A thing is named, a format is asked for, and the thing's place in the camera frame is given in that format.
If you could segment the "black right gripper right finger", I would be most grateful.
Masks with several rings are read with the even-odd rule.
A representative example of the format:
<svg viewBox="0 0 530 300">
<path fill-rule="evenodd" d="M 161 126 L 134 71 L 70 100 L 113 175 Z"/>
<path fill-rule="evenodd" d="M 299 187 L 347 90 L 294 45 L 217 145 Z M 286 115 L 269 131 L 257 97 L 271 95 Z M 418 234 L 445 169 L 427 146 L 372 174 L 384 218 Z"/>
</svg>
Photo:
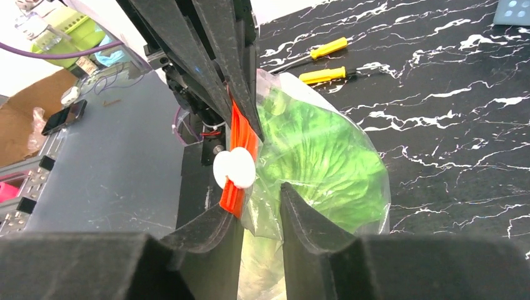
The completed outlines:
<svg viewBox="0 0 530 300">
<path fill-rule="evenodd" d="M 288 299 L 528 299 L 510 241 L 465 235 L 354 236 L 281 186 Z"/>
</svg>

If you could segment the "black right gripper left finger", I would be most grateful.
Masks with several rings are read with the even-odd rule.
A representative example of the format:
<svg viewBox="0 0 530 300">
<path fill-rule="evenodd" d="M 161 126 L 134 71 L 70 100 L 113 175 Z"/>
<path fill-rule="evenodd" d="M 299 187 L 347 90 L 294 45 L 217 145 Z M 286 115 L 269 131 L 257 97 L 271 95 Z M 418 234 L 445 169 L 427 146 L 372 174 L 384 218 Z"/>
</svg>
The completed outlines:
<svg viewBox="0 0 530 300">
<path fill-rule="evenodd" d="M 243 227 L 214 206 L 157 239 L 142 232 L 1 238 L 2 299 L 236 299 Z"/>
</svg>

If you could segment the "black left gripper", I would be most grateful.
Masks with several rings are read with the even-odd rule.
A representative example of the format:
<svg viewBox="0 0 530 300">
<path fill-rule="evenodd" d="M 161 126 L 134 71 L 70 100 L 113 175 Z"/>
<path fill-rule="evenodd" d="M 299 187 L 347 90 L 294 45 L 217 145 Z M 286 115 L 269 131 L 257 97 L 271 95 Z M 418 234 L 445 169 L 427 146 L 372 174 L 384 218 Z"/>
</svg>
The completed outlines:
<svg viewBox="0 0 530 300">
<path fill-rule="evenodd" d="M 264 140 L 256 107 L 258 27 L 250 1 L 120 1 L 180 104 L 206 124 L 238 108 Z"/>
</svg>

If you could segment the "green lettuce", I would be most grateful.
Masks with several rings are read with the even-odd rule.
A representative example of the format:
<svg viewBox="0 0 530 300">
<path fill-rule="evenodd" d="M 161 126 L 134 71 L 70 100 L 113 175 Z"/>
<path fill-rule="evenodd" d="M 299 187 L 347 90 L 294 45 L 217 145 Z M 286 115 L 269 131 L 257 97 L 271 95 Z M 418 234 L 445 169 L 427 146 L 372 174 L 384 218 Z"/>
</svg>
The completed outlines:
<svg viewBox="0 0 530 300">
<path fill-rule="evenodd" d="M 260 97 L 265 140 L 249 201 L 249 227 L 281 239 L 279 190 L 289 183 L 317 212 L 352 234 L 386 230 L 388 172 L 364 131 L 339 113 L 288 96 Z"/>
</svg>

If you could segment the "clear zip bag orange zipper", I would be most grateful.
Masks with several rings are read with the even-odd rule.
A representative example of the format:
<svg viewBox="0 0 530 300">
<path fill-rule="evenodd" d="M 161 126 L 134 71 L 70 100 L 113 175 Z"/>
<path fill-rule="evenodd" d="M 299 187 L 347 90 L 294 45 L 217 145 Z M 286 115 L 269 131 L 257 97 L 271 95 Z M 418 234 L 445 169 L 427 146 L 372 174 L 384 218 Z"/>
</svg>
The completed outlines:
<svg viewBox="0 0 530 300">
<path fill-rule="evenodd" d="M 235 129 L 212 170 L 221 206 L 242 202 L 238 298 L 286 299 L 281 184 L 351 234 L 386 234 L 389 176 L 368 135 L 296 76 L 259 69 L 256 87 L 264 139 Z"/>
</svg>

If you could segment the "orange slim screwdriver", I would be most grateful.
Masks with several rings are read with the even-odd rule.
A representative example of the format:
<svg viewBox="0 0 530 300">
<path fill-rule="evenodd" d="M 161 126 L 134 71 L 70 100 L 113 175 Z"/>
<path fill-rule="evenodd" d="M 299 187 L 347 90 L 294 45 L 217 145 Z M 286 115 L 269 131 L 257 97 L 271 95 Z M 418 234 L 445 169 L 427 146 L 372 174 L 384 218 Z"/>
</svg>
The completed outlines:
<svg viewBox="0 0 530 300">
<path fill-rule="evenodd" d="M 283 71 L 289 67 L 291 67 L 294 64 L 301 63 L 303 61 L 307 61 L 308 59 L 319 59 L 323 56 L 327 56 L 328 54 L 331 54 L 333 52 L 342 50 L 348 46 L 348 39 L 346 37 L 340 37 L 339 39 L 336 39 L 334 41 L 331 41 L 327 44 L 323 44 L 319 46 L 316 49 L 310 50 L 309 54 L 301 57 L 300 59 L 297 59 L 295 61 L 289 62 L 287 64 L 283 64 L 282 66 L 279 66 L 275 69 L 270 70 L 270 73 L 277 73 L 279 71 Z"/>
</svg>

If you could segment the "green plastic crate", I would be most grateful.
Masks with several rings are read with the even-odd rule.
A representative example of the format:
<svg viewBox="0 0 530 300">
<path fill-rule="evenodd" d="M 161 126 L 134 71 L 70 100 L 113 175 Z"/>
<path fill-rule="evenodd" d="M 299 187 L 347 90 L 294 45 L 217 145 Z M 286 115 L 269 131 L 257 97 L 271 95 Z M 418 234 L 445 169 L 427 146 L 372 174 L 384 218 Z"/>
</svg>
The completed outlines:
<svg viewBox="0 0 530 300">
<path fill-rule="evenodd" d="M 30 51 L 36 54 L 67 54 L 85 51 L 98 46 L 105 33 L 94 20 L 66 6 L 59 6 L 47 14 L 38 14 L 55 30 L 61 31 L 62 39 L 54 44 L 53 33 L 43 34 L 32 40 Z"/>
</svg>

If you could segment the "black smartphone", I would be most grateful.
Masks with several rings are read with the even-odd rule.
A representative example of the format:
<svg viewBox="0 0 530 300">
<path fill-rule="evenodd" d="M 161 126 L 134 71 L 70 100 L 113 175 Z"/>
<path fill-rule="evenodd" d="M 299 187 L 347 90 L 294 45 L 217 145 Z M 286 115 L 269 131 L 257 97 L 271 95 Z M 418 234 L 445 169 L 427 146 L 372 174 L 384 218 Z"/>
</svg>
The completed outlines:
<svg viewBox="0 0 530 300">
<path fill-rule="evenodd" d="M 49 136 L 77 122 L 84 115 L 87 104 L 88 102 L 82 99 L 54 113 L 46 121 L 41 134 Z"/>
</svg>

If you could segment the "brown cardboard sheet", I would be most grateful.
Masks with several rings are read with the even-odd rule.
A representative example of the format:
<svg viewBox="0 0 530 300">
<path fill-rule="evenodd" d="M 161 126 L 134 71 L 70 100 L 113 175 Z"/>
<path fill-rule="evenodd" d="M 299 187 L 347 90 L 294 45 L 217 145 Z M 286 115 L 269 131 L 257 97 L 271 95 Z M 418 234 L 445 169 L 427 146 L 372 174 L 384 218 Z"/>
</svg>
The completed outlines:
<svg viewBox="0 0 530 300">
<path fill-rule="evenodd" d="M 44 109 L 44 118 L 61 110 L 61 96 L 78 79 L 60 70 L 17 92 L 1 106 L 1 166 L 33 156 L 39 148 L 29 145 L 34 132 L 34 108 Z"/>
</svg>

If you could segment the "blue plastic basket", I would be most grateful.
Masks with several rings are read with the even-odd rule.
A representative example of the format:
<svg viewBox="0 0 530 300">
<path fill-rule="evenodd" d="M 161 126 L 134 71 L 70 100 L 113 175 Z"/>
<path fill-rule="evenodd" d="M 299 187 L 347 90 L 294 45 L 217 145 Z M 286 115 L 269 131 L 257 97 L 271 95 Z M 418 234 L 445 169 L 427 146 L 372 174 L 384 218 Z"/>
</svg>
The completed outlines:
<svg viewBox="0 0 530 300">
<path fill-rule="evenodd" d="M 499 0 L 494 25 L 529 26 L 530 0 Z"/>
</svg>

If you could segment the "aluminium rail frame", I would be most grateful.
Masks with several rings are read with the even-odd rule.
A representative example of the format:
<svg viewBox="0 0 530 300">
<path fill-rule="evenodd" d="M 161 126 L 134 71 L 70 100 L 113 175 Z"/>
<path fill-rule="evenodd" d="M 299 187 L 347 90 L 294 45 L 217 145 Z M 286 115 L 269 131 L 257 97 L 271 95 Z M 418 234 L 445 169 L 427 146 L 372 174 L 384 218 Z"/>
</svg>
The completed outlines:
<svg viewBox="0 0 530 300">
<path fill-rule="evenodd" d="M 16 196 L 1 203 L 1 235 L 24 230 L 44 191 L 63 146 L 64 129 L 48 136 L 36 156 L 1 168 L 1 182 L 20 184 Z"/>
</svg>

